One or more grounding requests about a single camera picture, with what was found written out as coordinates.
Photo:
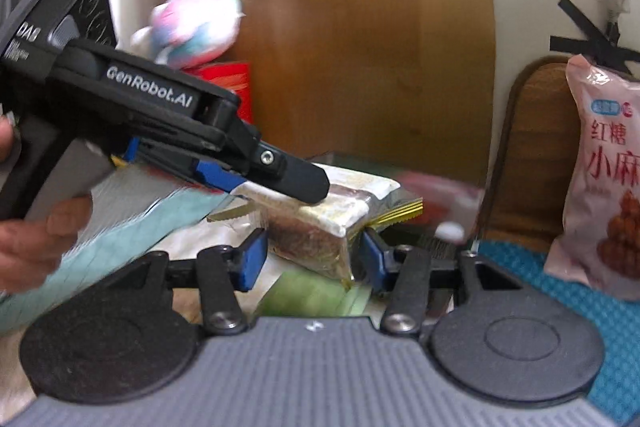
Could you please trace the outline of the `person's left hand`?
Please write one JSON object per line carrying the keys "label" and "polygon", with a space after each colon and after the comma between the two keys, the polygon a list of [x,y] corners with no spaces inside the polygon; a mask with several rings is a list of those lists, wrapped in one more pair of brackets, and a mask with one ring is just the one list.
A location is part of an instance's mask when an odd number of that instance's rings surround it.
{"label": "person's left hand", "polygon": [[0,229],[0,286],[7,294],[40,287],[61,264],[88,225],[90,194],[58,202],[39,221],[3,220]]}

